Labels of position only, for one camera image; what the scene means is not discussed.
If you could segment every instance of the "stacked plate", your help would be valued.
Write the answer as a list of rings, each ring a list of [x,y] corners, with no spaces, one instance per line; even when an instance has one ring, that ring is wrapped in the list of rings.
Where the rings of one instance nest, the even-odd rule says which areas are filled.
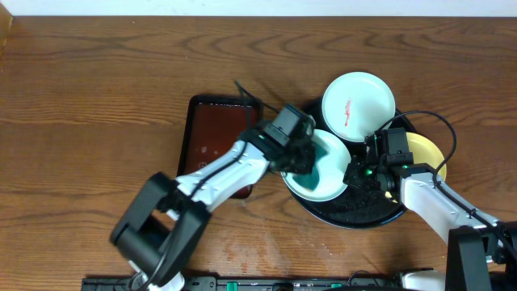
[[[334,80],[322,98],[303,110],[314,117],[313,141],[317,160],[311,175],[283,173],[284,182],[296,200],[312,215],[331,225],[363,229],[382,226],[400,217],[406,208],[383,196],[365,195],[349,188],[343,177],[351,156],[364,156],[364,137],[400,112],[388,85],[362,72],[345,74]],[[443,155],[436,145],[418,135],[404,117],[386,128],[405,128],[415,163],[438,166]],[[445,167],[440,174],[445,176]]]

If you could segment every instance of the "yellow bowl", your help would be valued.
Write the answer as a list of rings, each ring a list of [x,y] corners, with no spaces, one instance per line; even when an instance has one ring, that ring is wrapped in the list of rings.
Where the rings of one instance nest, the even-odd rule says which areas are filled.
[[[406,136],[407,144],[413,153],[413,161],[415,164],[425,162],[429,166],[436,168],[443,162],[442,152],[439,151],[438,146],[432,141],[416,133],[406,133]],[[443,181],[445,181],[447,165],[443,165],[438,174],[442,176]]]

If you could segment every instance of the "cable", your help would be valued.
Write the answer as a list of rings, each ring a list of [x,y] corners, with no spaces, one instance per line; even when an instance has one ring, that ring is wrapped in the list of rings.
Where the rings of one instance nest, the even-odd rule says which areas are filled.
[[[241,93],[242,105],[244,106],[244,108],[246,110],[246,125],[247,125],[248,129],[250,129],[251,128],[250,111],[249,111],[249,108],[246,106],[246,101],[245,101],[245,98],[244,98],[244,94],[242,94],[243,92],[246,92],[246,91],[242,87],[240,87],[240,85],[238,85],[237,82],[235,82],[235,83],[237,85],[237,88],[239,89],[239,92]],[[205,183],[207,183],[207,181],[209,181],[214,175],[217,175],[217,174],[221,173],[224,169],[230,167],[236,161],[238,161],[242,157],[244,152],[246,151],[246,147],[247,146],[248,146],[248,142],[246,141],[244,143],[244,146],[242,147],[241,152],[235,158],[233,158],[233,160],[231,160],[230,162],[227,162],[225,165],[219,167],[217,170],[213,171],[212,173],[208,174],[206,177],[202,178],[198,182],[198,184],[194,187],[194,189],[192,190],[191,197],[193,197],[203,187],[203,185]],[[129,286],[129,290],[130,291],[146,291],[148,289],[148,287],[151,285],[151,282],[153,282],[153,280],[156,277],[156,275],[160,272],[160,269],[162,268],[162,265],[165,263],[166,258],[169,256],[169,253],[170,253],[171,250],[172,250],[172,243],[171,243],[171,240],[169,240],[168,245],[166,246],[165,251],[163,252],[162,256],[160,257],[160,260],[158,261],[158,264],[156,265],[156,268],[154,269],[153,274],[138,289],[133,289],[132,288],[132,283],[131,283],[130,286]],[[137,278],[137,276],[142,276],[142,275],[143,275],[143,272],[138,272],[137,274],[135,274],[135,276],[133,276],[133,278],[132,278],[132,282]]]
[[[352,280],[354,280],[355,276],[356,276],[357,274],[359,274],[360,272],[367,273],[367,274],[372,278],[372,280],[375,282],[375,285],[380,287],[379,282],[377,282],[377,280],[375,279],[375,277],[374,277],[370,272],[368,272],[368,271],[364,271],[364,270],[355,271],[355,272],[352,274],[352,276],[350,276],[350,278],[348,278],[347,285],[352,286]]]
[[[457,200],[453,195],[451,195],[449,192],[447,192],[447,190],[445,190],[443,188],[443,186],[441,185],[441,181],[438,181],[438,172],[439,170],[445,165],[445,163],[447,163],[447,161],[452,157],[452,155],[454,154],[454,151],[456,150],[456,132],[454,131],[454,128],[452,127],[452,125],[445,119],[445,117],[441,116],[440,114],[438,113],[434,113],[434,112],[430,112],[430,111],[427,111],[427,110],[415,110],[415,111],[410,111],[410,112],[404,112],[404,113],[401,113],[395,117],[392,117],[390,118],[388,121],[386,121],[380,128],[379,130],[383,129],[386,125],[388,125],[390,122],[392,122],[393,120],[396,120],[397,118],[400,118],[402,116],[406,116],[406,115],[410,115],[410,114],[428,114],[428,115],[432,115],[432,116],[435,116],[435,117],[438,117],[441,121],[443,121],[448,127],[449,129],[451,130],[451,134],[452,134],[452,149],[451,151],[449,152],[449,154],[443,159],[443,162],[441,162],[435,169],[435,172],[433,173],[433,184],[435,185],[435,187],[437,187],[449,200],[451,200],[452,202],[456,203],[458,206],[460,206],[460,208],[462,208],[466,213],[469,214],[470,217],[474,217],[476,218],[480,223],[484,224],[486,226],[486,228],[488,230],[490,230],[502,243],[502,245],[506,248],[506,250],[510,253],[511,257],[515,260],[515,262],[517,262],[517,251],[515,251],[515,249],[513,248],[513,246],[510,244],[510,242],[508,242],[504,236],[494,227],[492,226],[492,224],[490,224],[485,218],[483,218],[482,216],[480,216],[479,214],[477,214],[477,209],[474,208],[474,209],[470,209],[469,207],[467,207],[466,205],[464,205],[463,203],[461,203],[459,200]]]
[[[261,99],[255,97],[254,95],[252,95],[250,92],[248,92],[246,89],[244,89],[244,87],[241,86],[241,84],[239,83],[239,81],[233,81],[235,83],[235,86],[237,86],[237,88],[239,89],[239,91],[243,92],[244,94],[248,95],[250,98],[252,98],[253,100],[259,102],[260,104],[262,104],[263,106],[271,109],[272,111],[276,112],[276,113],[280,113],[280,110],[272,107],[271,105],[269,105],[268,103],[265,103],[264,101],[262,101]]]

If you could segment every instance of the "green component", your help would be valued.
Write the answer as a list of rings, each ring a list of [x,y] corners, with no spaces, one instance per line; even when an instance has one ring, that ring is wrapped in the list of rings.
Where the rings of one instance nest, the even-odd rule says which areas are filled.
[[[226,283],[226,291],[237,291],[237,282]]]

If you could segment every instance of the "red mark on plate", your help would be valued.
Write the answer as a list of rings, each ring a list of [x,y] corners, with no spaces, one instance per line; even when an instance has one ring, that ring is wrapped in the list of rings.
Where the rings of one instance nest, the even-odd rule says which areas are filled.
[[[345,107],[345,114],[347,115],[347,122],[345,123],[345,126],[348,126],[348,120],[350,119],[350,104],[352,103],[352,100],[347,101],[347,106]]]

